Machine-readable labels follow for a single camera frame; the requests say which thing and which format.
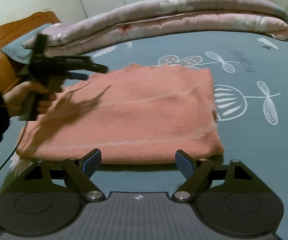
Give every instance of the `hand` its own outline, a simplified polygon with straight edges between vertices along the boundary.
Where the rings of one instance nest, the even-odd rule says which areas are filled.
[[[48,89],[38,82],[27,81],[23,82],[3,96],[4,103],[7,106],[9,116],[14,117],[21,114],[21,105],[29,92],[37,92],[39,94],[48,93]],[[38,113],[46,114],[52,105],[52,101],[56,100],[55,93],[49,95],[48,100],[39,101]]]

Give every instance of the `metal screw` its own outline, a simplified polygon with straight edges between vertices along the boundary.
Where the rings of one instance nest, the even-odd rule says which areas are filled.
[[[89,199],[99,199],[102,197],[102,192],[99,192],[97,190],[93,190],[93,191],[90,191],[86,194],[86,196],[89,198]]]
[[[186,191],[177,191],[175,194],[174,194],[174,197],[177,198],[177,199],[180,199],[180,200],[185,200],[185,199],[188,199],[190,198],[191,194],[189,194],[188,192]]]

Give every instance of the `wooden headboard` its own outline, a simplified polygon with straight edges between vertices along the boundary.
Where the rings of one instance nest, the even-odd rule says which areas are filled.
[[[0,92],[6,93],[18,84],[18,73],[23,64],[7,57],[1,48],[24,34],[47,23],[58,23],[60,20],[54,12],[37,12],[31,16],[0,26]]]

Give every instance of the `blue pillow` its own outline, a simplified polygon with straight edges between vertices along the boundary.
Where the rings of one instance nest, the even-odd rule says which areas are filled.
[[[52,24],[44,24],[41,27],[30,31],[29,33],[17,38],[15,41],[12,41],[11,43],[3,47],[1,51],[17,62],[20,62],[22,64],[29,64],[32,50],[23,48],[22,47],[23,42],[34,37],[40,31],[46,29],[51,25]]]

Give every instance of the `black cable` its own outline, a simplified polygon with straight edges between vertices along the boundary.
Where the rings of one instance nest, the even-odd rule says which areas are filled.
[[[22,138],[25,134],[25,131],[26,131],[26,127],[27,127],[27,124],[28,124],[28,121],[26,121],[25,123],[25,126],[24,126],[24,130],[23,130],[23,133],[19,139],[19,142],[17,143],[17,145],[15,146],[15,149],[13,150],[13,152],[11,153],[11,155],[7,158],[7,160],[2,164],[2,166],[0,167],[0,171],[1,169],[4,167],[4,165],[11,159],[12,155],[14,154],[14,152],[17,150],[17,147],[20,145],[20,142],[22,141]]]

